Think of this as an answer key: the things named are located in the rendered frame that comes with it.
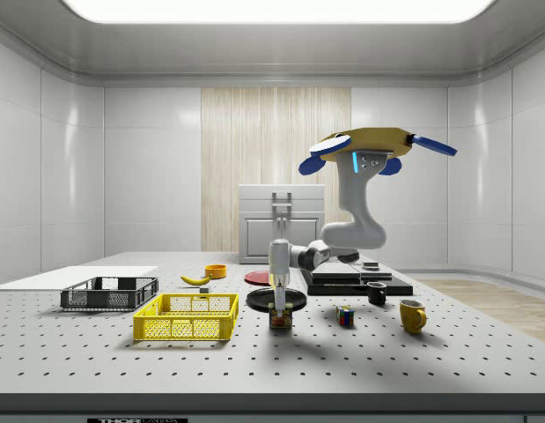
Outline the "yellow mug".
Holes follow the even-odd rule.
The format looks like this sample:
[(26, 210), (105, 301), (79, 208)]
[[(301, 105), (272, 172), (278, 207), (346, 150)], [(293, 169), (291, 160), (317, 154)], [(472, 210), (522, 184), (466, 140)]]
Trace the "yellow mug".
[(401, 300), (400, 314), (403, 329), (408, 333), (420, 333), (427, 322), (425, 305), (419, 301)]

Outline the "black stove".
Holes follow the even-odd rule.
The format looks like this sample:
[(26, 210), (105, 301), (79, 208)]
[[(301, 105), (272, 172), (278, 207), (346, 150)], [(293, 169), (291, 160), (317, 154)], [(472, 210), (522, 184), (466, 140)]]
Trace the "black stove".
[(397, 278), (378, 262), (329, 261), (314, 271), (301, 271), (309, 295), (367, 295), (368, 282), (387, 285), (388, 295), (412, 295), (413, 286)]

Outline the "drone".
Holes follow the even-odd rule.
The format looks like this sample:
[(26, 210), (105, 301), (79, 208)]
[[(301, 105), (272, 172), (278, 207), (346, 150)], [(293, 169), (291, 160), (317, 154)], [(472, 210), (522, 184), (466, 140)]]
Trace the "drone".
[(310, 157), (299, 165), (298, 171), (302, 175), (318, 172), (327, 161), (335, 161), (335, 155), (340, 152), (374, 150), (389, 152), (387, 164), (380, 174), (397, 174), (401, 170), (398, 157), (407, 154), (412, 145), (421, 145), (448, 156), (454, 156), (457, 152), (449, 145), (400, 128), (361, 128), (332, 134), (313, 145), (309, 149)]

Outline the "white board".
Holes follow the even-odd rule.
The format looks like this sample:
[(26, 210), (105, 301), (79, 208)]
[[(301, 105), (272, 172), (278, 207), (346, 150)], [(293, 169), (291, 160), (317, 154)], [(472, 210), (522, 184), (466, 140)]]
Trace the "white board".
[(63, 290), (94, 277), (141, 277), (156, 266), (68, 266), (1, 284), (0, 290)]

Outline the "white cabinet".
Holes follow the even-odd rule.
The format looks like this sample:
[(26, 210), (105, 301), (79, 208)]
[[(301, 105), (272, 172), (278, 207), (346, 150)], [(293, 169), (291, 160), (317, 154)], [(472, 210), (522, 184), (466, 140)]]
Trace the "white cabinet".
[(269, 244), (306, 246), (324, 225), (322, 184), (240, 184), (239, 261), (268, 263)]

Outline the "black mug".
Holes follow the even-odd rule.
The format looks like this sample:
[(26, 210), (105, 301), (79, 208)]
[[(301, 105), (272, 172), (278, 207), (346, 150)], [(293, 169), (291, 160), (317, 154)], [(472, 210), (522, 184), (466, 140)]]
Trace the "black mug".
[(372, 305), (383, 306), (387, 299), (387, 285), (382, 282), (368, 282), (368, 300)]

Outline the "dark grey basket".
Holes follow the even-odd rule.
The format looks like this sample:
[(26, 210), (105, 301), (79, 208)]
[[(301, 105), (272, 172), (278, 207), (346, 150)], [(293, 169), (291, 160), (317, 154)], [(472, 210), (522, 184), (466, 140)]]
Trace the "dark grey basket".
[(80, 310), (134, 310), (158, 292), (158, 279), (95, 277), (61, 291), (61, 307)]

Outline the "black plate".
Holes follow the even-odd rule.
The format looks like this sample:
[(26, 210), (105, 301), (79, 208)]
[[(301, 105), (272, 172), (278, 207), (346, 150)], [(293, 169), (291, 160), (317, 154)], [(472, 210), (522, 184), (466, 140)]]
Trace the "black plate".
[[(292, 304), (294, 311), (302, 309), (306, 305), (306, 296), (294, 289), (287, 288), (285, 291), (286, 302)], [(254, 290), (247, 294), (247, 305), (259, 312), (267, 313), (270, 302), (275, 300), (274, 290), (272, 288), (262, 288)]]

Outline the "yellow basket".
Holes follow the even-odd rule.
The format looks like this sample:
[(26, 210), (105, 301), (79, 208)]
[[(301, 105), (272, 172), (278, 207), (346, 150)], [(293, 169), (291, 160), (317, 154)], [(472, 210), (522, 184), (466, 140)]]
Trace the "yellow basket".
[(162, 293), (133, 315), (135, 340), (229, 340), (236, 293)]

